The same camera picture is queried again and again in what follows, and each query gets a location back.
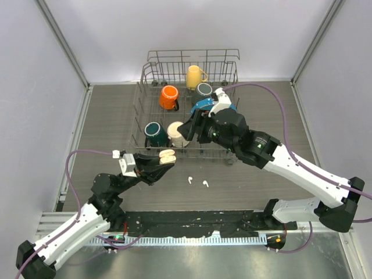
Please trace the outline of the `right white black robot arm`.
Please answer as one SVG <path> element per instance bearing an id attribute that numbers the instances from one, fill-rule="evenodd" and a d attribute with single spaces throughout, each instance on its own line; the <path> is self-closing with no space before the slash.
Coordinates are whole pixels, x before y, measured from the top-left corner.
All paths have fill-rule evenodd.
<path id="1" fill-rule="evenodd" d="M 364 187 L 360 178 L 338 177 L 290 154 L 278 139 L 251 130 L 244 116 L 231 108 L 216 114 L 197 109 L 177 130 L 187 141 L 196 137 L 201 144 L 214 142 L 244 164 L 278 174 L 313 195 L 294 201 L 269 200 L 262 216 L 268 229 L 295 221 L 319 221 L 339 233 L 351 228 Z"/>

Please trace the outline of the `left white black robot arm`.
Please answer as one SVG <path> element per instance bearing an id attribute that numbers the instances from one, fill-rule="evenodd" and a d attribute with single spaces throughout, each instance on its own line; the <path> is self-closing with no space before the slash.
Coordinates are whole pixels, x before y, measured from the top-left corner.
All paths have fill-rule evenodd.
<path id="1" fill-rule="evenodd" d="M 108 154 L 119 163 L 118 175 L 101 173 L 94 178 L 92 197 L 78 203 L 78 211 L 57 229 L 35 243 L 24 241 L 17 250 L 16 278 L 54 278 L 80 248 L 110 230 L 119 231 L 126 219 L 121 193 L 138 183 L 153 185 L 176 162 L 172 149 L 155 156 L 114 150 Z"/>

